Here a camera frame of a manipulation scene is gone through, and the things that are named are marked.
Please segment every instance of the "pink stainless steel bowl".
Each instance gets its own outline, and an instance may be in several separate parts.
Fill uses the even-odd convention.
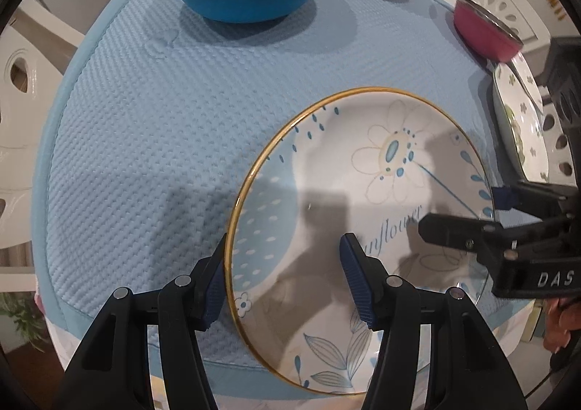
[[[456,0],[454,25],[470,48],[492,61],[507,63],[523,46],[515,32],[473,0]]]

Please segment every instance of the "white floral plate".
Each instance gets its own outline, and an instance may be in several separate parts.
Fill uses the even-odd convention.
[[[512,70],[494,73],[493,102],[499,131],[516,172],[528,181],[548,182],[548,155],[535,105]]]
[[[417,221],[428,212],[493,217],[478,155],[439,109],[362,87],[295,117],[255,162],[228,227],[228,302],[259,361],[313,391],[367,389],[381,332],[355,310],[339,261],[347,231],[391,274],[431,290],[459,284],[476,301],[486,270],[473,255],[426,245]]]
[[[541,97],[541,93],[537,87],[537,83],[535,82],[535,78],[531,72],[531,68],[529,68],[527,61],[521,52],[518,52],[516,56],[510,61],[510,67],[513,70],[515,76],[520,81],[522,87],[524,87],[525,91],[531,98],[531,101],[535,104],[535,109],[538,110],[540,114],[542,114],[543,98]]]

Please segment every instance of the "green plant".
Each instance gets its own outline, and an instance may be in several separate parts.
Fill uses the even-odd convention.
[[[34,294],[27,292],[0,293],[0,315],[10,317],[16,331],[39,351],[48,343],[48,331],[42,313],[34,303]]]

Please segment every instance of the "blue textured mat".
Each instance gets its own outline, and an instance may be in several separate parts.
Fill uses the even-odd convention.
[[[232,26],[181,0],[112,0],[67,70],[38,159],[34,259],[50,320],[81,337],[116,287],[188,273],[218,243],[263,146],[341,90],[429,99],[467,132],[490,182],[506,181],[492,79],[451,17],[439,0],[310,0],[282,21]],[[507,304],[487,294],[479,306],[498,325],[523,306]],[[256,362],[227,307],[199,343],[216,393],[316,397]]]

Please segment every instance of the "gold plate rim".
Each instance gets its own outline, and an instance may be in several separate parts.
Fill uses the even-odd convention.
[[[246,346],[250,349],[250,351],[254,355],[254,357],[258,360],[258,362],[261,363],[266,369],[268,369],[271,373],[273,373],[279,379],[282,379],[284,382],[287,382],[288,384],[290,384],[296,388],[307,390],[309,392],[312,392],[314,394],[319,394],[319,395],[329,395],[329,396],[333,395],[335,397],[340,397],[340,396],[349,396],[349,395],[361,395],[361,394],[364,394],[365,392],[352,392],[349,394],[335,394],[332,392],[324,392],[322,390],[304,388],[303,386],[297,384],[296,382],[293,382],[292,380],[290,380],[287,377],[280,374],[254,348],[254,345],[252,345],[251,340],[248,338],[248,335],[246,334],[246,332],[242,326],[242,323],[240,323],[240,317],[238,316],[237,311],[236,311],[236,302],[235,302],[236,299],[234,297],[234,290],[233,290],[233,284],[232,284],[232,251],[233,251],[233,245],[234,245],[234,236],[235,236],[235,231],[236,231],[236,225],[237,225],[238,220],[240,218],[240,211],[242,211],[242,205],[243,205],[244,201],[246,200],[246,196],[248,195],[248,191],[250,189],[250,186],[252,186],[252,183],[254,182],[254,180],[256,178],[256,174],[260,171],[260,168],[262,167],[262,165],[266,161],[266,157],[270,155],[272,150],[274,150],[274,148],[277,146],[278,142],[282,138],[284,138],[284,136],[288,132],[290,132],[296,124],[300,123],[300,121],[302,121],[304,118],[306,118],[307,116],[309,116],[313,112],[317,111],[322,106],[328,105],[332,102],[336,102],[339,99],[344,99],[344,98],[349,97],[349,96],[354,96],[354,95],[367,93],[367,92],[395,93],[395,94],[400,94],[403,96],[408,96],[408,97],[411,97],[413,99],[416,99],[418,101],[421,101],[421,102],[428,104],[429,106],[431,106],[432,108],[434,108],[435,110],[440,112],[442,115],[444,115],[447,119],[449,119],[455,125],[455,127],[460,131],[460,133],[463,134],[464,138],[466,138],[466,140],[468,141],[468,143],[470,144],[470,146],[474,150],[474,153],[475,153],[476,157],[478,158],[480,165],[484,167],[484,164],[482,162],[482,159],[480,158],[480,155],[478,154],[478,151],[476,150],[476,147],[470,141],[470,138],[468,138],[466,132],[464,130],[462,130],[462,128],[456,123],[456,121],[451,116],[448,115],[448,113],[443,111],[440,107],[438,107],[437,105],[435,105],[433,102],[429,101],[428,99],[420,97],[412,92],[408,92],[408,91],[403,90],[403,89],[396,89],[394,87],[381,87],[381,86],[356,87],[354,89],[344,90],[342,92],[337,92],[333,95],[327,96],[326,98],[323,98],[318,102],[315,102],[315,104],[310,105],[305,110],[300,112],[298,115],[294,116],[290,121],[288,121],[277,132],[276,135],[274,135],[274,137],[264,147],[264,149],[259,154],[256,161],[253,163],[248,174],[246,175],[244,182],[242,183],[242,187],[240,188],[240,191],[238,192],[238,196],[236,198],[236,203],[234,204],[234,208],[232,209],[232,213],[231,213],[230,219],[228,221],[228,230],[226,232],[226,249],[224,251],[224,278],[226,280],[226,298],[228,300],[228,307],[230,309],[230,314],[232,315],[232,320],[234,321],[234,325],[236,326],[236,331],[238,332],[240,337],[242,337],[242,340],[244,341]],[[483,176],[484,176],[484,179],[486,180],[486,185],[490,186],[486,172],[485,172],[485,170],[483,170],[483,171],[484,171]],[[493,213],[496,216],[495,201],[493,198],[492,198],[491,202],[492,202]],[[490,277],[490,275],[487,274],[486,279],[484,280],[484,284],[482,286],[482,290],[486,286],[486,283],[487,283],[489,277]]]

